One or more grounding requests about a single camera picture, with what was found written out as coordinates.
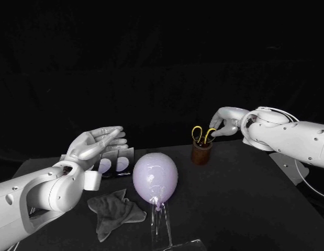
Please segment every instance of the black table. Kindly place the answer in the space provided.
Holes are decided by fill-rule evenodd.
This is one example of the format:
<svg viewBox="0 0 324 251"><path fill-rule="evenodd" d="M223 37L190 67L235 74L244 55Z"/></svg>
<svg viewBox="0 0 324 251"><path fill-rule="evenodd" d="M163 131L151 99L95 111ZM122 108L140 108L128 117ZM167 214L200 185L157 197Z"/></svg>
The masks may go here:
<svg viewBox="0 0 324 251"><path fill-rule="evenodd" d="M324 250L324 219L267 153L242 141L218 142L206 166L192 162L192 145L137 150L135 159L161 152L176 161L179 186L168 201L173 242L202 239L213 250ZM59 162L31 159L15 177ZM148 218L122 225L103 243L98 240L96 213L88 200L128 189ZM85 191L74 209L21 241L24 250L151 250L150 204L134 188L132 177L102 180L99 191Z"/></svg>

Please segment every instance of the clear plastic stand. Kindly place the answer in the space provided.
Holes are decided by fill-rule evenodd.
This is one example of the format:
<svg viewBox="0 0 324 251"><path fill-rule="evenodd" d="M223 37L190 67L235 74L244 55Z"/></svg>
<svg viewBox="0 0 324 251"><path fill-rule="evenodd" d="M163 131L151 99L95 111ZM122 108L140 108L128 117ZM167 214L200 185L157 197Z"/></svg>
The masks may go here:
<svg viewBox="0 0 324 251"><path fill-rule="evenodd" d="M151 233L153 251L207 251L200 239L179 245L173 245L167 202L161 204L160 210L157 205L151 204Z"/></svg>

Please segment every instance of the purple balloon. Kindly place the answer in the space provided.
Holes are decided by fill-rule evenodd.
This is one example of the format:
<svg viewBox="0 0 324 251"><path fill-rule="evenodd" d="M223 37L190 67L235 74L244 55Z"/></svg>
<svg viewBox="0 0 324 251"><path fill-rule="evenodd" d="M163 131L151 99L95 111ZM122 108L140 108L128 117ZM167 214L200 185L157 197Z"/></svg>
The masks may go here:
<svg viewBox="0 0 324 251"><path fill-rule="evenodd" d="M134 168L134 186L147 202L157 205L170 199L179 181L177 166L173 159L163 153L148 153Z"/></svg>

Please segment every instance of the gray cloth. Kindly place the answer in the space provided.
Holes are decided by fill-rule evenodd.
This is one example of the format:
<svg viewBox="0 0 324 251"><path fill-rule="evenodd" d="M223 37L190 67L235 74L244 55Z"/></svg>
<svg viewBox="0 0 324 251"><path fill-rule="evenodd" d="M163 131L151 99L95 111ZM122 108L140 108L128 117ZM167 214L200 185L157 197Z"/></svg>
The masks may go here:
<svg viewBox="0 0 324 251"><path fill-rule="evenodd" d="M147 212L125 195L127 189L89 199L89 208L98 213L96 233L101 242L124 223L142 222L147 218Z"/></svg>

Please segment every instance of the brown cup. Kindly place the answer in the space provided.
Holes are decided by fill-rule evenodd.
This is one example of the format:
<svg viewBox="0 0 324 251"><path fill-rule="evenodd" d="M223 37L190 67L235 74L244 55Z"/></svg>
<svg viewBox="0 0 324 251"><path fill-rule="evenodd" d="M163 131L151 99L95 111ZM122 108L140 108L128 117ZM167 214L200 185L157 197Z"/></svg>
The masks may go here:
<svg viewBox="0 0 324 251"><path fill-rule="evenodd" d="M197 145L197 142L194 141L192 160L196 165L205 165L209 162L212 148L213 148L213 142Z"/></svg>

